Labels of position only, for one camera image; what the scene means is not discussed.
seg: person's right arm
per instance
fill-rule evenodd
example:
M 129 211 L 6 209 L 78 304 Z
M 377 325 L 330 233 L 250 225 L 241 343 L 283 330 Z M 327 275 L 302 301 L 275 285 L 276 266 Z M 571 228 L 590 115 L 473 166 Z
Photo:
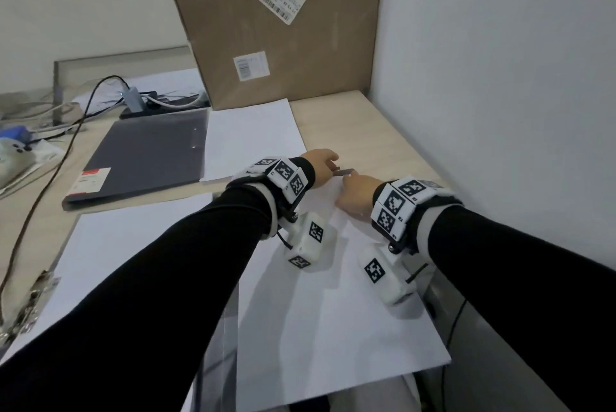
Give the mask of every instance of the person's right arm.
M 345 177 L 338 207 L 370 216 L 381 183 L 359 174 Z M 462 206 L 422 219 L 427 222 L 418 244 L 427 249 L 424 256 L 566 406 L 588 410 L 611 396 L 596 366 L 600 362 L 609 371 L 616 360 L 616 272 Z

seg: desk surface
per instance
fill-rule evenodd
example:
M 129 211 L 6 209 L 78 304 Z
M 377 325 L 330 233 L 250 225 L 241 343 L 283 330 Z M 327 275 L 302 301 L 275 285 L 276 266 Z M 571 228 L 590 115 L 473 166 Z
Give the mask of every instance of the desk surface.
M 359 91 L 294 101 L 290 105 L 306 149 L 329 148 L 336 151 L 340 155 L 338 163 L 341 168 L 354 168 L 361 174 L 383 180 L 414 174 L 427 180 L 440 181 L 435 171 Z M 6 314 L 21 304 L 37 276 L 54 261 L 79 213 L 186 198 L 224 188 L 224 182 L 194 183 L 91 206 L 85 210 L 64 211 L 62 198 L 112 123 L 118 119 L 118 114 L 116 110 L 104 114 L 99 120 L 88 122 L 75 139 L 73 152 L 30 221 L 13 276 L 4 291 Z M 68 140 L 59 146 L 66 147 L 67 144 Z M 43 167 L 35 176 L 51 167 Z M 11 248 L 33 201 L 49 177 L 50 174 L 0 201 L 0 275 L 7 268 Z

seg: red and white label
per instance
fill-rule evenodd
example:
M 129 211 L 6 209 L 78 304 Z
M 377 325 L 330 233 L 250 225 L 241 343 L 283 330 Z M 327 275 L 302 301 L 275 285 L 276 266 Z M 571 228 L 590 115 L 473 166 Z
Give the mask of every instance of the red and white label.
M 92 170 L 84 170 L 81 175 L 75 180 L 73 186 L 66 194 L 80 194 L 80 193 L 96 193 L 103 188 L 103 183 L 109 175 L 111 167 L 105 168 L 93 168 Z

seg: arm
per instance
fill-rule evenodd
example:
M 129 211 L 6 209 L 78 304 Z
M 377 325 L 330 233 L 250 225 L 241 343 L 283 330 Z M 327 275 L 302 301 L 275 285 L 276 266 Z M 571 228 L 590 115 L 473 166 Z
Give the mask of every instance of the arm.
M 338 158 L 303 157 L 293 161 L 309 188 L 331 178 Z M 244 185 L 174 224 L 0 368 L 0 409 L 180 410 L 271 220 L 266 198 Z
M 369 218 L 382 184 L 345 177 L 337 205 Z M 462 206 L 426 211 L 418 229 L 422 255 L 570 409 L 586 409 L 589 395 L 609 393 L 597 388 L 595 376 L 574 372 L 591 371 L 597 359 L 614 360 L 605 310 L 614 300 L 616 272 Z

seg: hand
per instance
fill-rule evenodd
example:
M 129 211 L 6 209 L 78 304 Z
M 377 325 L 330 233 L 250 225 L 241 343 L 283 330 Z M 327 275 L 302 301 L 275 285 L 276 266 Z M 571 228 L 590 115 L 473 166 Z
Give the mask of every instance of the hand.
M 311 150 L 301 155 L 307 159 L 314 168 L 314 185 L 312 188 L 318 188 L 325 185 L 331 177 L 333 171 L 338 167 L 332 161 L 338 160 L 338 155 L 332 150 Z
M 372 196 L 382 180 L 369 175 L 359 175 L 356 170 L 343 178 L 343 192 L 336 206 L 359 220 L 369 221 L 372 213 Z

